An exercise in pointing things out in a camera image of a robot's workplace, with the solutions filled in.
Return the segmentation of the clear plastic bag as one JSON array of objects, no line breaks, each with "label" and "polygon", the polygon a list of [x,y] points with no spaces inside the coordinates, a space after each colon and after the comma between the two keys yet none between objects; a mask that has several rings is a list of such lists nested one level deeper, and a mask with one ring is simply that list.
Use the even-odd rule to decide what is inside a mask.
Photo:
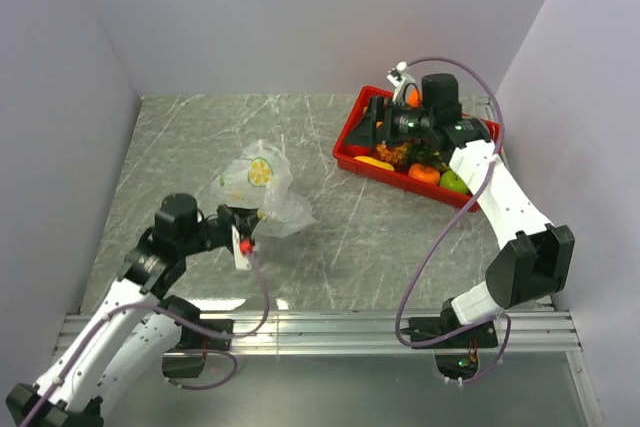
[{"label": "clear plastic bag", "polygon": [[292,182],[285,154],[259,139],[213,181],[211,193],[220,204],[255,209],[259,235],[286,238],[316,222],[310,203],[291,189]]}]

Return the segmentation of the orange fake pineapple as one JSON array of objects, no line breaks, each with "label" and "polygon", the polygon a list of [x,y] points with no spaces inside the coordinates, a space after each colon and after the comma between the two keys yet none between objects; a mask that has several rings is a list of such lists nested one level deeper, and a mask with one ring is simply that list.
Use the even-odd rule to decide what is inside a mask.
[{"label": "orange fake pineapple", "polygon": [[376,152],[382,161],[394,166],[421,164],[439,170],[448,168],[440,153],[424,144],[405,142],[396,147],[379,144],[376,146]]}]

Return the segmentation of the green fake apple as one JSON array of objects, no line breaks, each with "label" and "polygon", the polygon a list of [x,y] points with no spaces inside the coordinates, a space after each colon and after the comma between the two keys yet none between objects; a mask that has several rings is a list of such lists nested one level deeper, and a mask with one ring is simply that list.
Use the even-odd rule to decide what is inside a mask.
[{"label": "green fake apple", "polygon": [[452,170],[443,172],[440,176],[439,186],[451,192],[467,195],[468,187],[464,181]]}]

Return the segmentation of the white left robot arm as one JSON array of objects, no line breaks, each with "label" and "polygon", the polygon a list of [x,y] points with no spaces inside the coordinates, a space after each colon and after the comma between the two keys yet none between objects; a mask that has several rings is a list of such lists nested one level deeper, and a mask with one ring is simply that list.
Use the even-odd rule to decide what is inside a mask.
[{"label": "white left robot arm", "polygon": [[126,255],[98,310],[34,383],[16,385],[6,405],[18,426],[101,426],[119,398],[172,350],[199,366],[226,358],[239,338],[231,320],[205,321],[191,302],[169,295],[188,257],[225,248],[239,270],[259,269],[253,254],[256,209],[218,206],[205,216],[186,193],[165,197],[154,223]]}]

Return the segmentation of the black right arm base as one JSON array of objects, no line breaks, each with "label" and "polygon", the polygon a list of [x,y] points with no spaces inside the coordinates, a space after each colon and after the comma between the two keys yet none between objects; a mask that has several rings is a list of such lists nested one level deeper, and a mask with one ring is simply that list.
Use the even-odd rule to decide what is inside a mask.
[{"label": "black right arm base", "polygon": [[496,328],[492,321],[484,322],[463,332],[453,334],[461,325],[436,316],[414,316],[408,319],[401,333],[409,338],[414,349],[468,349],[498,346]]}]

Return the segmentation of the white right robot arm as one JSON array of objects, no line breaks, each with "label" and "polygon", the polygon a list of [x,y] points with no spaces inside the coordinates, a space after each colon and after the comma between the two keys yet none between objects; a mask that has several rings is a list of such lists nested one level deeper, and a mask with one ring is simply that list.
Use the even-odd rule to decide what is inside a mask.
[{"label": "white right robot arm", "polygon": [[369,100],[347,144],[374,148],[418,142],[440,153],[484,212],[500,248],[483,281],[445,304],[442,338],[462,346],[474,336],[475,323],[563,290],[575,238],[568,226],[554,225],[525,195],[486,123],[463,114],[453,75],[424,76],[418,107],[405,100],[416,82],[406,64],[398,64],[387,78],[393,95]]}]

